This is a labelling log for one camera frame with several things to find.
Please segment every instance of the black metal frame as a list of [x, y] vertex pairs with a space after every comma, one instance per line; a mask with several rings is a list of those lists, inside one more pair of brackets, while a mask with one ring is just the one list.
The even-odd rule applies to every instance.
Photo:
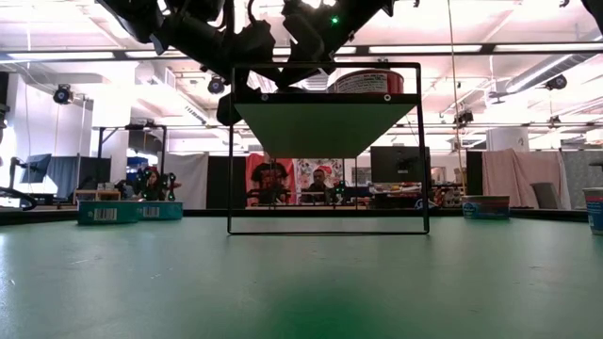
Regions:
[[[423, 103], [421, 100], [421, 65], [417, 62], [270, 62], [270, 63], [249, 63], [236, 65], [231, 70], [231, 100], [229, 109], [229, 119], [232, 120], [233, 112], [235, 111], [236, 104], [236, 70], [250, 70], [250, 69], [274, 69], [274, 68], [297, 68], [297, 69], [322, 69], [322, 68], [368, 68], [368, 69], [414, 69], [416, 71], [416, 94], [388, 94], [390, 97], [387, 102], [379, 101], [380, 104], [387, 105], [393, 103], [406, 103], [416, 106], [416, 114], [418, 118], [418, 138], [419, 138], [419, 155], [423, 161], [423, 181], [421, 185], [421, 193], [423, 200], [423, 208], [421, 216], [423, 217], [423, 231], [422, 232], [233, 232], [232, 219], [235, 215], [233, 210], [233, 160], [234, 160], [234, 134], [235, 127], [231, 124], [229, 128], [229, 145], [228, 145], [228, 209], [227, 209], [227, 232], [231, 235], [305, 235], [305, 234], [326, 234], [326, 235], [403, 235], [403, 234], [428, 234], [430, 232], [430, 211], [428, 196], [430, 169], [427, 166], [427, 155], [425, 150], [425, 130], [423, 125]], [[330, 102], [330, 98], [340, 96], [341, 98], [349, 99], [349, 95], [344, 94], [311, 94], [315, 95], [317, 102]], [[363, 95], [354, 94], [351, 96], [355, 103], [362, 104], [363, 102], [376, 103], [375, 95]], [[242, 215], [253, 215], [253, 212], [264, 212], [264, 211], [246, 211]], [[347, 217], [374, 217], [374, 213], [370, 211], [341, 211], [340, 215]], [[407, 211], [396, 211], [389, 215], [389, 217], [408, 217]]]
[[[145, 128], [150, 128], [150, 129], [162, 129], [163, 130], [163, 142], [161, 143], [161, 163], [160, 163], [160, 175], [164, 174], [164, 168], [165, 168], [165, 163], [166, 163], [166, 148], [167, 148], [167, 143], [168, 143], [168, 127], [164, 126], [164, 125], [155, 125], [155, 126], [148, 126]], [[132, 128], [128, 128], [128, 126], [124, 126], [124, 127], [98, 127], [98, 150], [97, 150], [97, 154], [96, 154], [96, 158], [97, 159], [101, 159], [102, 155], [103, 155], [103, 144], [109, 140], [110, 137], [112, 137], [115, 132], [117, 132], [118, 130], [123, 129], [124, 131], [131, 131], [134, 130]], [[105, 130], [112, 130], [111, 133], [107, 136], [104, 137], [105, 134]], [[96, 182], [98, 183], [98, 181], [100, 180], [101, 176], [100, 173], [98, 172], [98, 169], [96, 170]]]

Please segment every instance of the monitor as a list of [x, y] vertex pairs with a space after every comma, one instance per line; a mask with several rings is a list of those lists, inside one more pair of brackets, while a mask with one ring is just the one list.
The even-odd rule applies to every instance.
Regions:
[[23, 174], [21, 175], [21, 184], [40, 184], [44, 182], [44, 177], [48, 172], [51, 154], [31, 155], [27, 161], [21, 164]]
[[[425, 148], [427, 166], [431, 169], [430, 149]], [[423, 161], [418, 147], [385, 146], [370, 148], [370, 170], [373, 184], [421, 183]], [[428, 184], [431, 171], [428, 171]]]

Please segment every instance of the ceiling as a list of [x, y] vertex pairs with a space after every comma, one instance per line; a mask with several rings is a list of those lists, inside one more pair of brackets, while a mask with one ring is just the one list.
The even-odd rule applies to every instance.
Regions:
[[[277, 45], [287, 47], [289, 35], [282, 27], [279, 14], [282, 1], [256, 0], [253, 12], [256, 18], [267, 20], [272, 25], [272, 35]], [[565, 8], [560, 8], [555, 0], [450, 0], [452, 35], [447, 0], [422, 1], [418, 8], [413, 8], [413, 3], [398, 1], [393, 18], [380, 12], [356, 33], [349, 45], [451, 43], [451, 36], [454, 43], [567, 42], [584, 40], [596, 31], [595, 21], [579, 0], [570, 1]], [[236, 0], [238, 29], [247, 24], [246, 6], [247, 0]], [[0, 35], [0, 50], [3, 51], [150, 48], [127, 37], [114, 19], [93, 0], [0, 0], [0, 31], [3, 32]], [[376, 61], [378, 57], [340, 56], [337, 60]], [[563, 72], [568, 80], [566, 89], [548, 91], [532, 88], [504, 97], [504, 103], [500, 105], [492, 105], [493, 101], [487, 99], [487, 93], [495, 89], [495, 83], [514, 79], [548, 57], [457, 56], [454, 67], [450, 56], [390, 56], [388, 59], [421, 63], [426, 122], [452, 123], [457, 100], [463, 103], [462, 108], [472, 110], [475, 122], [546, 122], [551, 115], [557, 114], [562, 115], [563, 122], [598, 121], [603, 118], [603, 93], [598, 90], [603, 88], [603, 56], [592, 57]], [[149, 117], [169, 124], [198, 125], [199, 121], [187, 113], [190, 109], [187, 104], [190, 104], [213, 121], [220, 95], [207, 91], [211, 75], [200, 72], [197, 62], [162, 59], [146, 64], [147, 67], [152, 66], [155, 80], [164, 85], [141, 85], [140, 81], [133, 81], [131, 75], [124, 77], [125, 74], [131, 74], [129, 71], [137, 69], [137, 62], [38, 63], [30, 65], [29, 72], [38, 80], [44, 79], [43, 75], [48, 78], [47, 74], [54, 73], [100, 74], [102, 81], [75, 85], [77, 90], [91, 97], [103, 87], [111, 86], [109, 84], [123, 81], [138, 83], [128, 92], [136, 99], [133, 101], [134, 116]], [[24, 66], [19, 64], [2, 63], [0, 67], [24, 72]], [[405, 92], [416, 92], [414, 75], [404, 71], [400, 73], [405, 78]], [[266, 79], [258, 77], [254, 81], [263, 90], [274, 89]], [[405, 118], [400, 123], [408, 121], [416, 122], [416, 116], [411, 114], [408, 120]], [[461, 135], [485, 138], [486, 131], [487, 128], [469, 126]], [[401, 127], [392, 129], [390, 134], [396, 136], [397, 143], [414, 144], [414, 132]], [[550, 133], [548, 128], [532, 128], [530, 132], [535, 139], [542, 141], [551, 135], [576, 138], [585, 130], [564, 128], [559, 133]], [[429, 128], [427, 133], [428, 143], [445, 146], [455, 130], [450, 127]], [[251, 139], [248, 142], [253, 142], [248, 132], [241, 132], [241, 135], [244, 139]], [[172, 138], [182, 139], [212, 136], [220, 137], [201, 127], [197, 131], [187, 129], [171, 134]], [[391, 139], [390, 136], [384, 136], [380, 142], [390, 142]]]

